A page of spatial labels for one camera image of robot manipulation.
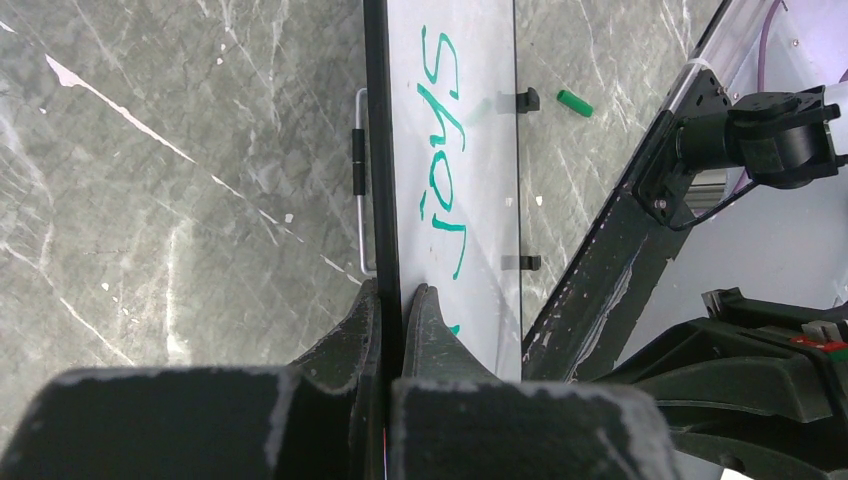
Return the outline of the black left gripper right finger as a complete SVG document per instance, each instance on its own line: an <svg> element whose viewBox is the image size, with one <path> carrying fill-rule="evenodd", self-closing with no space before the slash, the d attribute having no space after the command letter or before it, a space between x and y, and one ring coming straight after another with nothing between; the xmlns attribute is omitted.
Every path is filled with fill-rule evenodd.
<svg viewBox="0 0 848 480"><path fill-rule="evenodd" d="M669 428L629 386L503 381L443 320L420 285L392 385L393 479L676 479Z"/></svg>

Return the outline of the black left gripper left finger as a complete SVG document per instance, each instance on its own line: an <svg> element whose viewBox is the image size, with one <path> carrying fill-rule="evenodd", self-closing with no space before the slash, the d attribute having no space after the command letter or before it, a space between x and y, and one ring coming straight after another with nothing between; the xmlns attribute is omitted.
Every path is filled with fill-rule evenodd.
<svg viewBox="0 0 848 480"><path fill-rule="evenodd" d="M5 479L380 479L381 307L286 365L66 371L30 402Z"/></svg>

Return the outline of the green marker cap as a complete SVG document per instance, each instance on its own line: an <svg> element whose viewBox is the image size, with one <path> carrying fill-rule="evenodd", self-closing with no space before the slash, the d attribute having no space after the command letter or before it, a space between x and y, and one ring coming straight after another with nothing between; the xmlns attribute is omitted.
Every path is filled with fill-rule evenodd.
<svg viewBox="0 0 848 480"><path fill-rule="evenodd" d="M556 99L563 106L585 118L590 118L594 113L594 107L591 104L569 90L560 90Z"/></svg>

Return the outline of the white whiteboard black frame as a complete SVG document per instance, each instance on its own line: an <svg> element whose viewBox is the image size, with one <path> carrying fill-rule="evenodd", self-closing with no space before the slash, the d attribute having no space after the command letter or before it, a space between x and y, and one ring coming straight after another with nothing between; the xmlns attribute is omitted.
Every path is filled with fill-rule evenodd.
<svg viewBox="0 0 848 480"><path fill-rule="evenodd" d="M485 369L521 376L518 110L511 1L363 5L375 276L400 354L416 289Z"/></svg>

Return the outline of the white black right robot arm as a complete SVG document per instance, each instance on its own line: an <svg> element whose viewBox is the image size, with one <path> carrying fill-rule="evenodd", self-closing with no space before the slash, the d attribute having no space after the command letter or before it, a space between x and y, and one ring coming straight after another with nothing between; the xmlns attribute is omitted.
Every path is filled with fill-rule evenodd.
<svg viewBox="0 0 848 480"><path fill-rule="evenodd" d="M847 475L847 86L759 92L689 119L677 156L737 164L728 211L689 222L648 310L706 313L604 376L655 400L681 452L755 479Z"/></svg>

